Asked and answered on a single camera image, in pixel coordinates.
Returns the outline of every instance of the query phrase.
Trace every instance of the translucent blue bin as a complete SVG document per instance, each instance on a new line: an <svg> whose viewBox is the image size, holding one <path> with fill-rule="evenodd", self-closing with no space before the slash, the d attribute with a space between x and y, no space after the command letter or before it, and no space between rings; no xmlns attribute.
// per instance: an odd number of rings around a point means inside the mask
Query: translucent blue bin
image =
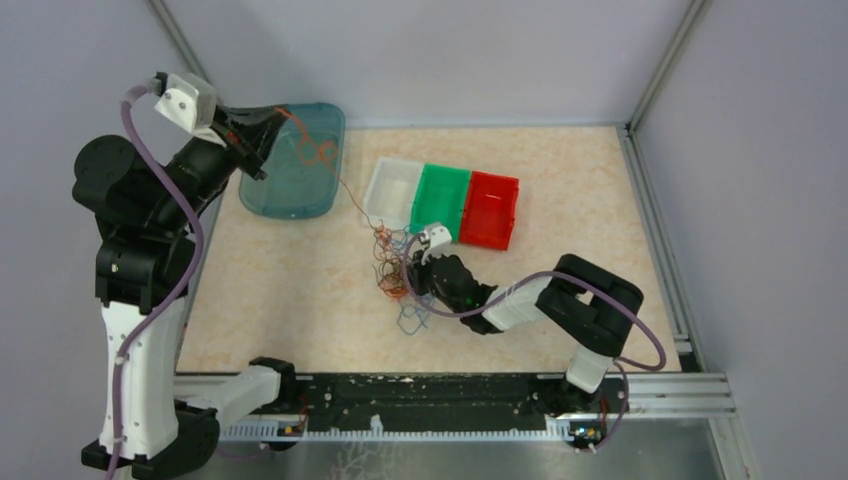
<svg viewBox="0 0 848 480"><path fill-rule="evenodd" d="M336 145L336 155L329 166L341 171L344 146L344 113L328 103L287 105L299 118L316 145L327 140ZM242 175L239 185L241 203L257 215L280 219L314 218L333 207L339 189L338 178L328 165L320 160L311 164L301 161L298 143L303 137L295 123L286 123L277 134L268 161L262 169L268 173L265 180L254 180ZM301 155L307 161L316 157L315 148L304 144Z"/></svg>

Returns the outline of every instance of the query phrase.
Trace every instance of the red plastic bin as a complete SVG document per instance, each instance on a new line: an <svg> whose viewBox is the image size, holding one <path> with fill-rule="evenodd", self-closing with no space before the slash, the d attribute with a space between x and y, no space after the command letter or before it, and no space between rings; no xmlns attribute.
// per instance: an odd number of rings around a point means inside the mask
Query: red plastic bin
<svg viewBox="0 0 848 480"><path fill-rule="evenodd" d="M515 225L518 179L471 172L459 242L506 250Z"/></svg>

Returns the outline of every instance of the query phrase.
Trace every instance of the white wall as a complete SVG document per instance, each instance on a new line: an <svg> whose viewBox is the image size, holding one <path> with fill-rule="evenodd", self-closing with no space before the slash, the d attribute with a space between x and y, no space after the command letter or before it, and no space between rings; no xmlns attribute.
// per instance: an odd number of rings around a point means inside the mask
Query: white wall
<svg viewBox="0 0 848 480"><path fill-rule="evenodd" d="M765 478L845 478L848 2L716 1L639 139Z"/></svg>
<svg viewBox="0 0 848 480"><path fill-rule="evenodd" d="M0 478L102 478L79 460L103 421L107 354L100 239L71 199L73 162L122 133L129 87L182 68L141 1L6 0L0 45ZM185 138L151 105L135 117L164 159Z"/></svg>
<svg viewBox="0 0 848 480"><path fill-rule="evenodd" d="M369 126L624 121L690 0L180 0L233 104Z"/></svg>

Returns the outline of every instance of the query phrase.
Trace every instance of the speckled countertop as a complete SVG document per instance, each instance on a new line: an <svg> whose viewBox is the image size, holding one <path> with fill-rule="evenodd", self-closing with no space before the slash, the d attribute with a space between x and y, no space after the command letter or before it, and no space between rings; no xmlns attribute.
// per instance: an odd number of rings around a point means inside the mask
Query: speckled countertop
<svg viewBox="0 0 848 480"><path fill-rule="evenodd" d="M361 201L379 157L518 177L508 252L455 245L475 278L508 284L575 253L645 293L640 317L674 351L645 234L614 128L354 130L342 178ZM203 267L178 369L240 371L263 355L301 372L563 371L576 342L553 322L480 336L431 317L405 334L399 306L375 286L374 239L339 188L312 220L248 212L238 178L227 188ZM636 329L624 354L654 363ZM669 355L667 370L679 370Z"/></svg>

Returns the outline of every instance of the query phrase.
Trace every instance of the white plastic bin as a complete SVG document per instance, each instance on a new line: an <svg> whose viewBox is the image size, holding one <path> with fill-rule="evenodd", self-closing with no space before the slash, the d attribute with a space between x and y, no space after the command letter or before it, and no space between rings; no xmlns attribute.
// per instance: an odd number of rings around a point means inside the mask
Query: white plastic bin
<svg viewBox="0 0 848 480"><path fill-rule="evenodd" d="M421 162L389 157L377 160L363 202L365 213L375 225L382 221L392 230L401 230L409 225L412 203L423 171L424 164Z"/></svg>

